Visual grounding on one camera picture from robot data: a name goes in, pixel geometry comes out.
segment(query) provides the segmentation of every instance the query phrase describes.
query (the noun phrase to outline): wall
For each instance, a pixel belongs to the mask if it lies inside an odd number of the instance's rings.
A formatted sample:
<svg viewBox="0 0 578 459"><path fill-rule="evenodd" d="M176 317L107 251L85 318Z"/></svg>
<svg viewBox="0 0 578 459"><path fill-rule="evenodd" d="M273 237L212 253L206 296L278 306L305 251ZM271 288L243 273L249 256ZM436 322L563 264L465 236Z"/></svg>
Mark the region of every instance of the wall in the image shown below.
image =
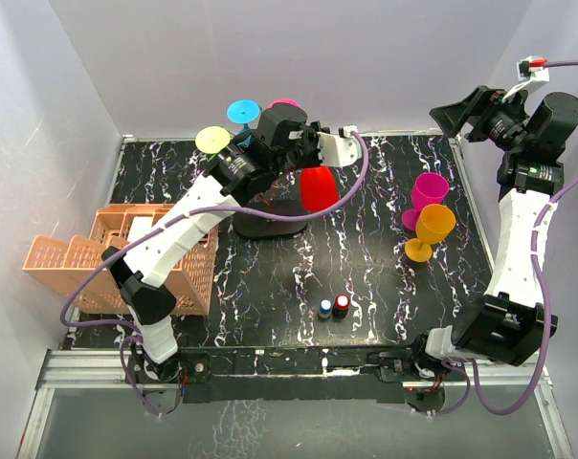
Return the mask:
<svg viewBox="0 0 578 459"><path fill-rule="evenodd" d="M231 126L237 98L295 98L312 120L434 127L486 81L530 0L50 0L122 133Z"/></svg>
<svg viewBox="0 0 578 459"><path fill-rule="evenodd" d="M37 234L85 233L121 136L46 0L0 0L0 457L14 457L61 298L21 273Z"/></svg>
<svg viewBox="0 0 578 459"><path fill-rule="evenodd" d="M578 0L535 0L509 42L489 85L512 87L516 83L515 63L528 55L543 55L550 60L578 58ZM529 113L552 91L565 91L578 97L578 68L551 69L550 77L551 82L530 97ZM496 247L500 217L495 174L501 153L488 142L468 145L464 156L483 225ZM561 159L569 182L578 171L578 129L567 142L567 151ZM559 316L560 324L551 342L547 367L569 440L578 457L578 186L559 205L546 247L545 277L552 295L553 313Z"/></svg>

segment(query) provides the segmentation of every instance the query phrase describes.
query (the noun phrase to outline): basket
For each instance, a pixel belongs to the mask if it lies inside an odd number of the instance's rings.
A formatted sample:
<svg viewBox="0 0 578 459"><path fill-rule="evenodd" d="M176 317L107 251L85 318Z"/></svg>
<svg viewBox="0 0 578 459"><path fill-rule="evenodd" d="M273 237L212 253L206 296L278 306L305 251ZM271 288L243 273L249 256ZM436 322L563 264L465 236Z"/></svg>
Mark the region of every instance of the basket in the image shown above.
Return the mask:
<svg viewBox="0 0 578 459"><path fill-rule="evenodd" d="M101 254L108 246L127 245L127 234L135 217L152 217L154 224L170 209L169 205L102 208L96 214L89 238L74 236L66 243L37 236L23 271L60 295L68 296L101 263ZM208 315L217 248L218 229L214 228L170 272L166 286L176 296L174 315ZM94 277L75 303L89 314L129 314L107 270Z"/></svg>

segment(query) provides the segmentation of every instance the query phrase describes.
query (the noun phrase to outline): black marble table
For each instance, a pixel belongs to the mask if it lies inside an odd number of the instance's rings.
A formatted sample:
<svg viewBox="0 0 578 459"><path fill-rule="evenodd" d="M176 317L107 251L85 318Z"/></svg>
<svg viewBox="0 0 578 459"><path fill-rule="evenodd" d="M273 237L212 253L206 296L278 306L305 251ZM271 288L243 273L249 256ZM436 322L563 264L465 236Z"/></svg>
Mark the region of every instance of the black marble table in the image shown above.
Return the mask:
<svg viewBox="0 0 578 459"><path fill-rule="evenodd" d="M366 137L370 170L344 208L285 240L240 239L231 221L221 226L211 313L175 317L180 346L374 345L410 342L445 326L481 295L490 279L486 254L459 178L451 147L441 136ZM201 170L206 155L192 141L128 142L112 203L175 203ZM339 190L356 180L360 164L335 169ZM416 177L442 174L451 190L445 204L457 226L433 247L428 263L412 263L401 223ZM268 199L299 197L289 175ZM322 299L347 293L345 320L320 321ZM81 314L80 320L100 316ZM63 348L117 347L124 330L77 329Z"/></svg>

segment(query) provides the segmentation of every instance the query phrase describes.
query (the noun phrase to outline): marble tabletop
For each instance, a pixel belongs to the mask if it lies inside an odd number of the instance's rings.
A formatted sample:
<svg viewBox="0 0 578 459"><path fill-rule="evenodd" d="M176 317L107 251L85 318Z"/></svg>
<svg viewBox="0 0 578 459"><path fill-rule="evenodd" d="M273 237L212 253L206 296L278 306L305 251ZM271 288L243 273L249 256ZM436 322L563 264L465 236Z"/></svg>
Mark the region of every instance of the marble tabletop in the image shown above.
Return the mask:
<svg viewBox="0 0 578 459"><path fill-rule="evenodd" d="M221 226L211 312L175 317L180 346L375 345L410 342L432 327L453 322L481 295L490 279L486 252L459 178L449 142L442 136L366 137L370 170L344 208L284 240L247 241ZM202 169L206 155L193 141L127 142L112 203L175 203ZM334 169L344 194L360 164ZM411 188L424 171L443 175L446 204L457 226L433 258L416 264L404 254L411 237L401 213L411 207ZM298 174L271 189L267 199L299 198ZM322 299L351 297L342 321L320 321ZM100 316L80 315L80 320ZM116 347L124 330L77 329L63 348Z"/></svg>

